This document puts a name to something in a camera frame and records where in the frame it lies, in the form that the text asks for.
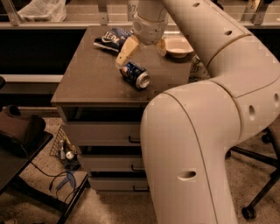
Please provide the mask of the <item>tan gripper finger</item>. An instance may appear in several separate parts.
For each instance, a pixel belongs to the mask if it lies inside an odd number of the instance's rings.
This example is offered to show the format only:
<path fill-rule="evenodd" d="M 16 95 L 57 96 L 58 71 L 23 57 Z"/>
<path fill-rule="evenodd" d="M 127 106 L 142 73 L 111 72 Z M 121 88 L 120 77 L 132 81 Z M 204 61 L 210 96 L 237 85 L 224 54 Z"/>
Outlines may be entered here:
<path fill-rule="evenodd" d="M 129 61 L 133 54 L 138 50 L 139 45 L 139 39 L 134 35 L 131 35 L 125 40 L 121 51 L 115 59 L 115 66 L 117 69 L 121 69 Z"/>
<path fill-rule="evenodd" d="M 165 56 L 166 55 L 166 46 L 165 46 L 165 40 L 163 38 L 161 38 L 158 42 L 157 42 L 157 51 L 161 56 Z"/>

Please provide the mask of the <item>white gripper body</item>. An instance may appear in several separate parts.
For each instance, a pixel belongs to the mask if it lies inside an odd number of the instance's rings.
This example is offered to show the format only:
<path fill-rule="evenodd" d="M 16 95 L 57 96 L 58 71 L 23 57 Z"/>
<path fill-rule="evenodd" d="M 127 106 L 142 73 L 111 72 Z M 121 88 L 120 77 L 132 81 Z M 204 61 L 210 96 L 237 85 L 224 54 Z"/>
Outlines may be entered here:
<path fill-rule="evenodd" d="M 155 45 L 163 37 L 167 24 L 166 13 L 161 13 L 155 21 L 136 13 L 133 16 L 132 32 L 144 45 Z"/>

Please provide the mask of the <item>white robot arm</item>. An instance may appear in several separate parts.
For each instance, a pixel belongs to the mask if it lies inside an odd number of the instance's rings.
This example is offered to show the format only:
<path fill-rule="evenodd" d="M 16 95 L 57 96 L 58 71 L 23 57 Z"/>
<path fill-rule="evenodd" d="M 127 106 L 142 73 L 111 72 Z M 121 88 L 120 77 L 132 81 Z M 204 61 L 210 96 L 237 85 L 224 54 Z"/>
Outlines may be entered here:
<path fill-rule="evenodd" d="M 156 44 L 172 18 L 210 77 L 164 91 L 143 112 L 143 163 L 158 224 L 238 224 L 227 151 L 280 114 L 280 66 L 248 29 L 211 0 L 140 0 L 121 67 Z"/>

